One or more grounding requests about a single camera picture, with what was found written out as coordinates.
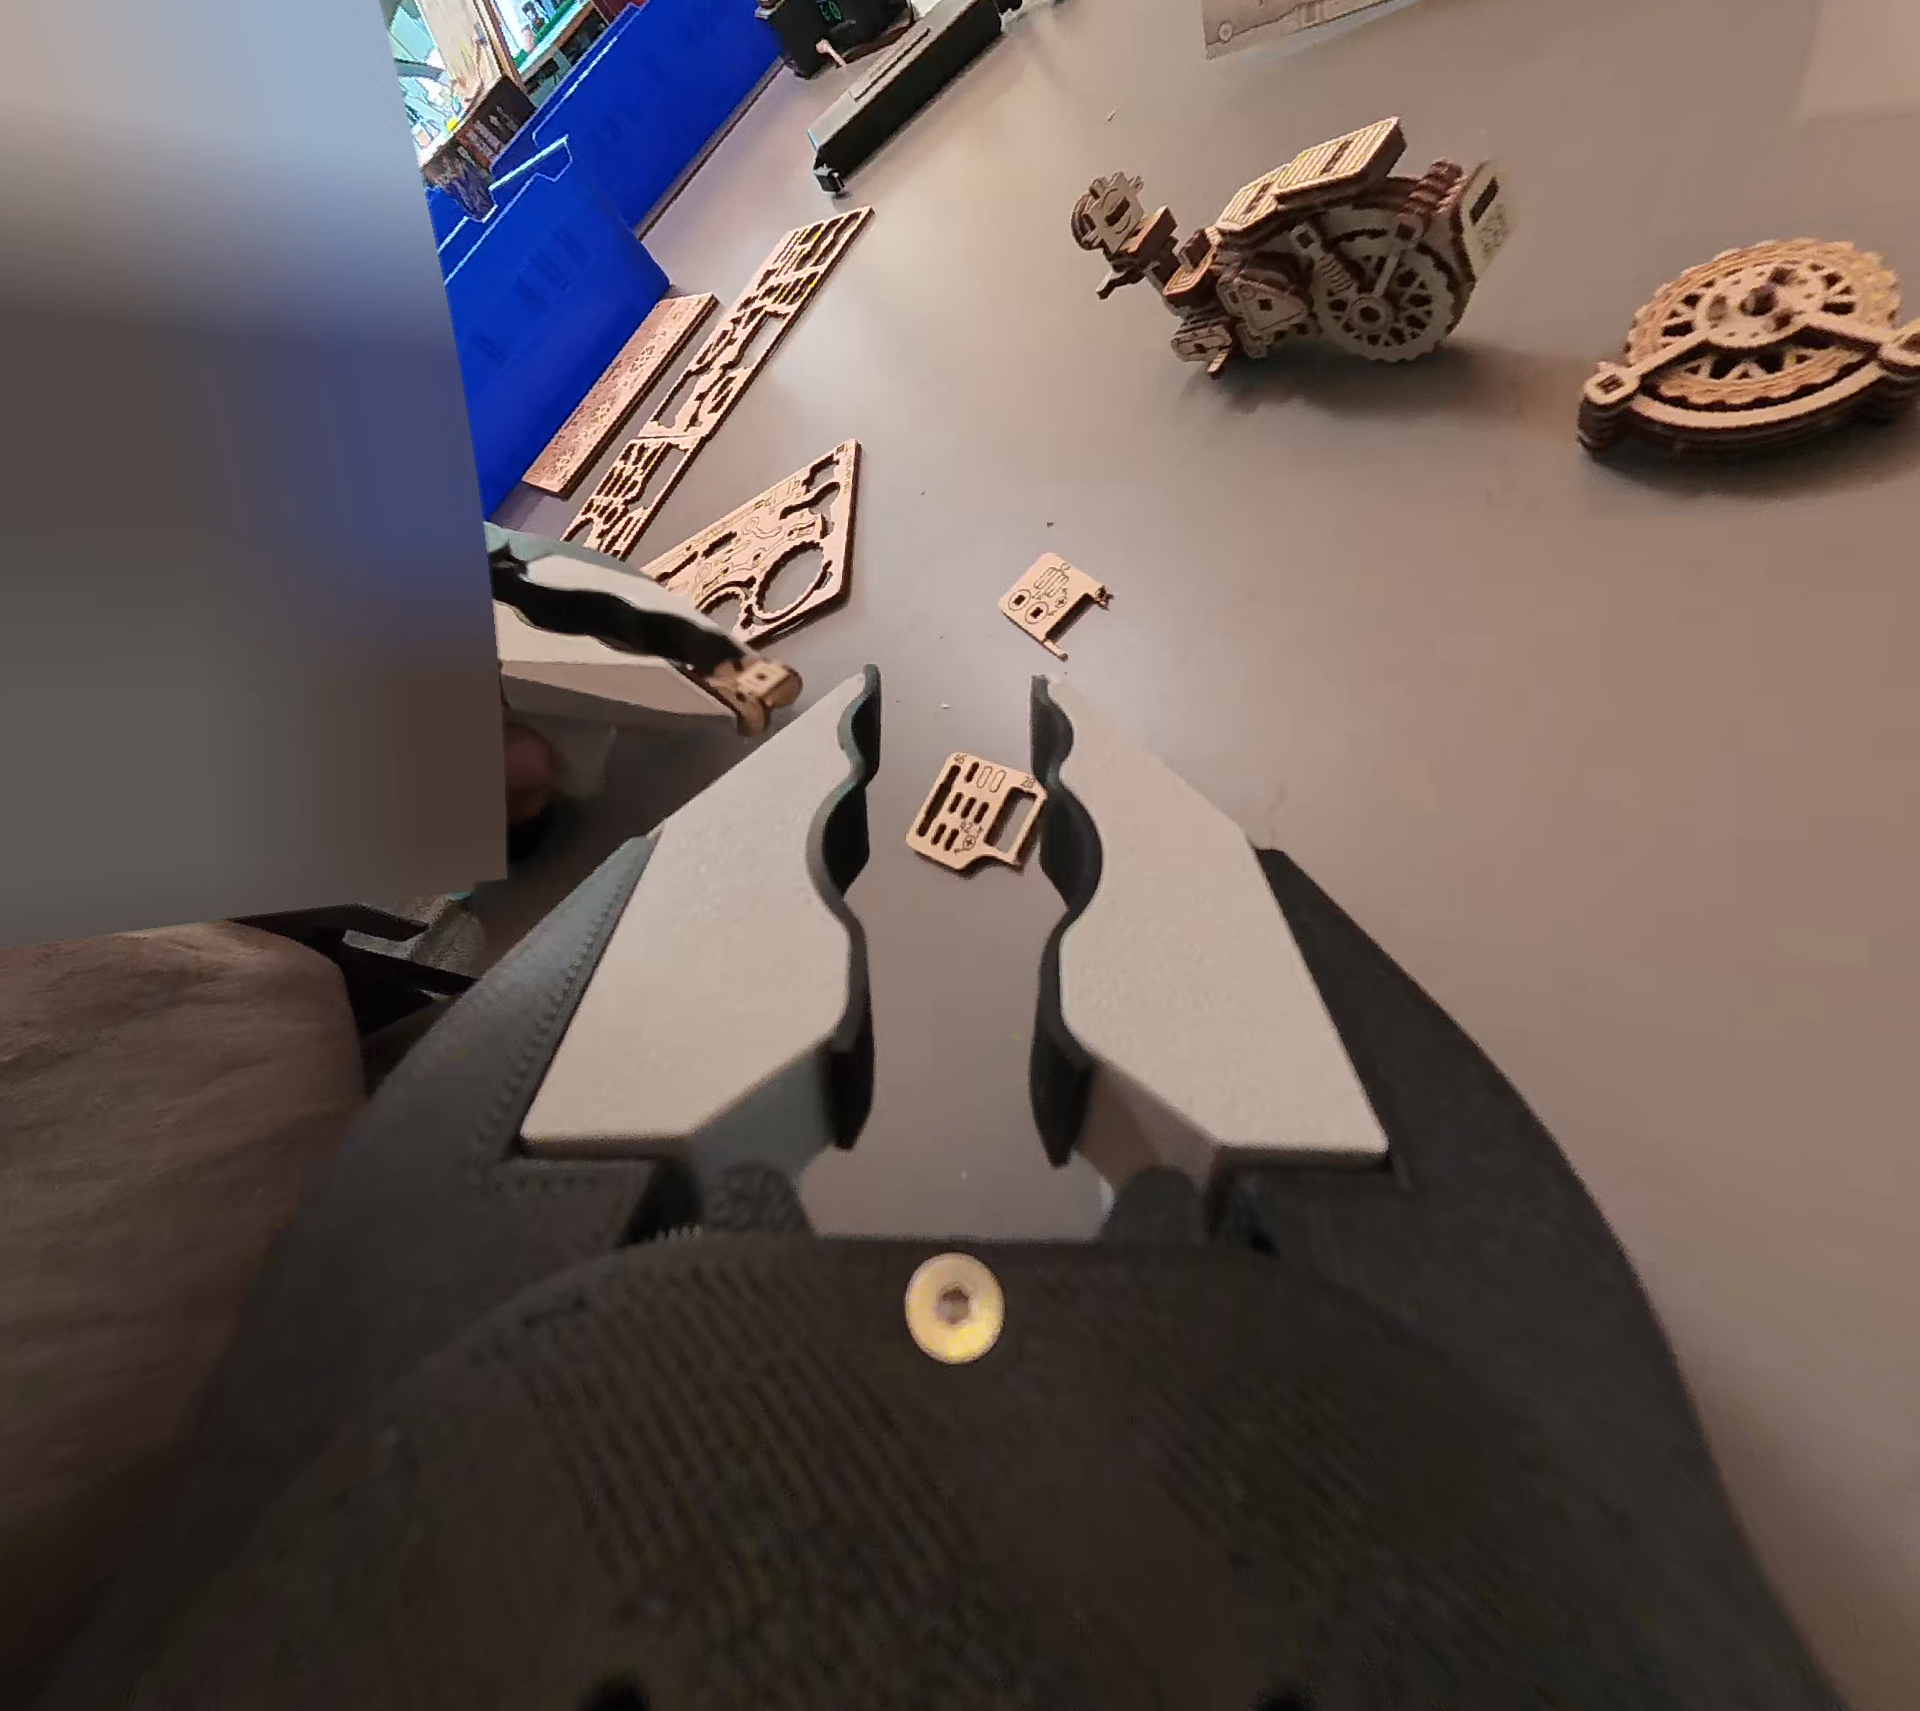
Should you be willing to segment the black flat device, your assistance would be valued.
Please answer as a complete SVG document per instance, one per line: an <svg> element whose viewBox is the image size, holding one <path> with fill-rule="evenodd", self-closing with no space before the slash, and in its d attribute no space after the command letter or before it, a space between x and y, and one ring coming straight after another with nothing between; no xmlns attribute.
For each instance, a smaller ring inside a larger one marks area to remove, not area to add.
<svg viewBox="0 0 1920 1711"><path fill-rule="evenodd" d="M811 175L827 197L974 63L1002 31L995 0L940 0L807 127Z"/></svg>

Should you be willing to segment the dark engraved wooden board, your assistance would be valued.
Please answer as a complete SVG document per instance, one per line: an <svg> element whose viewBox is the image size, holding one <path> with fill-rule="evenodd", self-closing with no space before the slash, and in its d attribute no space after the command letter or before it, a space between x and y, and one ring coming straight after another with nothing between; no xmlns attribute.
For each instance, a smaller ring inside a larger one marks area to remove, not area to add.
<svg viewBox="0 0 1920 1711"><path fill-rule="evenodd" d="M519 481L570 493L714 309L709 291L668 293L651 305Z"/></svg>

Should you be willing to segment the wide wooden puzzle sheet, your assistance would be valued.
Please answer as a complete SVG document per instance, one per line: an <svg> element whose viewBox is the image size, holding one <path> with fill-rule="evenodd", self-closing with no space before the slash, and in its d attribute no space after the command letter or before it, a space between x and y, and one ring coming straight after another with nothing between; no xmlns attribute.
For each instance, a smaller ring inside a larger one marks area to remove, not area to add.
<svg viewBox="0 0 1920 1711"><path fill-rule="evenodd" d="M847 439L643 563L659 587L758 645L850 591L860 441Z"/></svg>

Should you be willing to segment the wooden wheel assembly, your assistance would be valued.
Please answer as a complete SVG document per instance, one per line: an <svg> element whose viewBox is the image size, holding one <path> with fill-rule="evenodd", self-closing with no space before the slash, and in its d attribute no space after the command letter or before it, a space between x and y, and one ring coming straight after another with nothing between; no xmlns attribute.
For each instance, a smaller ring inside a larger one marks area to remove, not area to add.
<svg viewBox="0 0 1920 1711"><path fill-rule="evenodd" d="M1578 437L1594 455L1750 455L1891 419L1915 387L1917 325L1882 255L1762 239L1680 271L1636 309L1619 353L1581 385Z"/></svg>

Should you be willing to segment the wooden puzzle piece with tab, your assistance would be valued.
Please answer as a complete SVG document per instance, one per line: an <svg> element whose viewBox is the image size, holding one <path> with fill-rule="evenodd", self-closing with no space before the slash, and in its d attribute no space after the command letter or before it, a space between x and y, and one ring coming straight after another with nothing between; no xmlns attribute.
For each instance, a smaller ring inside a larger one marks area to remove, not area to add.
<svg viewBox="0 0 1920 1711"><path fill-rule="evenodd" d="M1060 663L1068 663L1060 635L1084 611L1110 607L1110 587L1058 553L1040 555L998 599L999 615Z"/></svg>

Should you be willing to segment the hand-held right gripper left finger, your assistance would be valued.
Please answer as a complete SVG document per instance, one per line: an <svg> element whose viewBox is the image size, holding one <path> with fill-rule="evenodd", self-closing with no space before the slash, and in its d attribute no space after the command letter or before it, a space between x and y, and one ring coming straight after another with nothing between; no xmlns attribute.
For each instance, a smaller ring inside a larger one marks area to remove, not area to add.
<svg viewBox="0 0 1920 1711"><path fill-rule="evenodd" d="M793 1177L874 1101L867 941L881 675L827 689L643 841L635 885L526 1111L521 1143L694 1181Z"/></svg>

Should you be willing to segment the narrow square-holed wooden puzzle sheet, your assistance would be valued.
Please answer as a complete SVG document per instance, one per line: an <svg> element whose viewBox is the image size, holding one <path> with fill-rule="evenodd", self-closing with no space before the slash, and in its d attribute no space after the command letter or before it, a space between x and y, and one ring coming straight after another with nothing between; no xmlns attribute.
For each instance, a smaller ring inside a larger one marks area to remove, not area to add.
<svg viewBox="0 0 1920 1711"><path fill-rule="evenodd" d="M788 231L642 425L635 449L703 447L869 217L869 207L856 207Z"/></svg>

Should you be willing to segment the wooden motorcycle model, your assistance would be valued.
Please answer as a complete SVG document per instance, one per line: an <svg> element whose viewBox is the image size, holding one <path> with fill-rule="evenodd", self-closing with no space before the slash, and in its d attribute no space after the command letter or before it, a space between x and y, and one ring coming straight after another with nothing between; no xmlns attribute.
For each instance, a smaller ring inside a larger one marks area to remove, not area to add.
<svg viewBox="0 0 1920 1711"><path fill-rule="evenodd" d="M1375 363L1433 353L1460 325L1513 223L1490 159L1398 171L1400 119L1314 143L1241 185L1184 233L1147 209L1137 175L1094 179L1068 213L1101 255L1108 297L1147 283L1170 311L1170 349L1216 377L1290 341Z"/></svg>

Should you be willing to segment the black battery charger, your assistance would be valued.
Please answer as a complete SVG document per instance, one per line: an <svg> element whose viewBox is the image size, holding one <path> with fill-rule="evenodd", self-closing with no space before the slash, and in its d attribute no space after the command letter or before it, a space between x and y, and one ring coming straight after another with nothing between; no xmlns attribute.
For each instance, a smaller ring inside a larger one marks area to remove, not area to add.
<svg viewBox="0 0 1920 1711"><path fill-rule="evenodd" d="M755 0L755 19L798 77L847 65L892 43L916 17L911 0Z"/></svg>

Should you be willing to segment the slotted wooden puzzle piece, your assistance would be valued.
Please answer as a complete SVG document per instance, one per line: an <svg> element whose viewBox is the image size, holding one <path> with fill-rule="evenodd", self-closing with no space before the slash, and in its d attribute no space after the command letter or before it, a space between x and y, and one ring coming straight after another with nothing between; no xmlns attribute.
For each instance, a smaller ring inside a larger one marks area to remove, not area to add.
<svg viewBox="0 0 1920 1711"><path fill-rule="evenodd" d="M1027 771L952 751L905 829L905 847L952 873L1021 869L1044 821L1046 787Z"/></svg>

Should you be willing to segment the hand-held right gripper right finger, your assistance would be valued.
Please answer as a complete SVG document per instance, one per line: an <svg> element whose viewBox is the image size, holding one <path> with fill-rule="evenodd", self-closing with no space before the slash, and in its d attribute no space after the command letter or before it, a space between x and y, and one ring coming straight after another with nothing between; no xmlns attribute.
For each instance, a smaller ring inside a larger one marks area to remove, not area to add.
<svg viewBox="0 0 1920 1711"><path fill-rule="evenodd" d="M1387 1137L1255 847L1060 677L1027 695L1060 901L1027 1103L1046 1159L1111 1189L1263 1167L1377 1169Z"/></svg>

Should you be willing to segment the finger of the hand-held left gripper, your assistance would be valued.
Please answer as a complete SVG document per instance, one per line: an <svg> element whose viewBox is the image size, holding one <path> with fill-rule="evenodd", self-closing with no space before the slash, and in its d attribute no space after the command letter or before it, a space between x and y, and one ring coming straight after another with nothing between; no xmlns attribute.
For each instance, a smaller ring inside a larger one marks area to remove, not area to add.
<svg viewBox="0 0 1920 1711"><path fill-rule="evenodd" d="M662 659L697 677L739 669L753 659L748 647L697 615L637 605L598 585L551 585L535 579L532 563L512 545L487 537L486 547L491 601L539 631Z"/></svg>
<svg viewBox="0 0 1920 1711"><path fill-rule="evenodd" d="M620 733L694 725L738 727L738 717L703 685L659 659L539 659L528 647L497 655L506 715L541 737L556 759L565 799L593 797L605 783Z"/></svg>

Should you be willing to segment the grey desk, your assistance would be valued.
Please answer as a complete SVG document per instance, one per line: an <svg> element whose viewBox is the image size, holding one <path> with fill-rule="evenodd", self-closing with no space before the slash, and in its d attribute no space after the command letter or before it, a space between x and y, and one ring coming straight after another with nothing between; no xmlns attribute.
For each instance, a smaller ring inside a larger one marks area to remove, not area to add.
<svg viewBox="0 0 1920 1711"><path fill-rule="evenodd" d="M1189 225L1379 115L1506 177L1436 357L1206 379L1145 289L1096 297L1092 177ZM1915 0L1400 0L1217 57L1198 0L1031 0L847 197L862 235L633 551L862 445L847 593L784 645L809 691L884 689L876 1109L815 1218L1096 1218L1029 1135L1058 899L903 847L945 753L1027 763L1064 673L1516 1081L1803 1636L1857 1706L1915 1706L1915 419L1751 469L1612 469L1573 429L1722 247L1846 237L1915 299ZM1068 663L998 611L1044 553L1111 591Z"/></svg>

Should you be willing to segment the small wooden puzzle assembly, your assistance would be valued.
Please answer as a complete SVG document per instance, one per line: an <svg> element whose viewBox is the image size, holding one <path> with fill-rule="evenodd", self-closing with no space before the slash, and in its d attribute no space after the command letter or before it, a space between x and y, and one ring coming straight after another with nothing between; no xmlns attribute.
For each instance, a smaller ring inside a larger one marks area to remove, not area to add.
<svg viewBox="0 0 1920 1711"><path fill-rule="evenodd" d="M697 681L722 703L741 735L764 733L775 713L790 707L803 691L802 675L774 659L741 657L708 667Z"/></svg>

